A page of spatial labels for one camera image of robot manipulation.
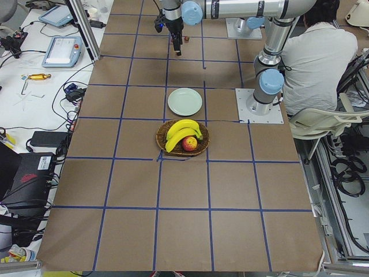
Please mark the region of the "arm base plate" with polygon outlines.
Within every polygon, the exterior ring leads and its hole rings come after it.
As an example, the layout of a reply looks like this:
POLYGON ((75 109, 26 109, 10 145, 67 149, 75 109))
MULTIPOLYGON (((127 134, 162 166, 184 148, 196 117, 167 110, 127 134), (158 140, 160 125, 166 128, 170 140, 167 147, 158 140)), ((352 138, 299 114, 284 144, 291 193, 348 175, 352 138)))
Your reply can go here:
POLYGON ((227 18, 227 35, 230 39, 261 40, 264 17, 227 18))
POLYGON ((254 89, 235 89, 238 117, 241 123, 283 124, 278 97, 269 104, 254 99, 254 89))

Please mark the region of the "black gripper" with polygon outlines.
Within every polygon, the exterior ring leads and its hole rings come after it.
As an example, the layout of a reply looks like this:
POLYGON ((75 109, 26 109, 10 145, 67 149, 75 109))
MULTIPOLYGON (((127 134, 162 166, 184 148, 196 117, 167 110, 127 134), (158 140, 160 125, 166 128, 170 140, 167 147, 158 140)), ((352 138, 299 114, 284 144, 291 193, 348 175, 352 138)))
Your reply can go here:
POLYGON ((172 37, 172 44, 174 48, 174 52, 176 55, 182 55, 181 45, 183 43, 182 40, 182 30, 184 24, 182 19, 171 20, 167 22, 167 28, 172 37))

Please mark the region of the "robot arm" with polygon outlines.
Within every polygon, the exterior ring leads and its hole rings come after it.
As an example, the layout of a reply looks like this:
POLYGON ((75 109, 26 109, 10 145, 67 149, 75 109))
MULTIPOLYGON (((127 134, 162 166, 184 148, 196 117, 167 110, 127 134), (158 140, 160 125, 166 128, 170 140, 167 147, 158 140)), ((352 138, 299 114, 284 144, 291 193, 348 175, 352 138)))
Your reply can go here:
POLYGON ((258 86, 247 101, 256 115, 265 115, 281 91, 283 76, 277 70, 280 54, 298 17, 314 6, 315 1, 180 1, 182 18, 194 25, 209 18, 270 17, 272 22, 263 50, 255 57, 254 70, 258 86))
POLYGON ((184 27, 181 11, 181 3, 176 0, 160 1, 162 15, 160 22, 164 24, 170 32, 174 51, 177 56, 181 56, 182 30, 184 27))

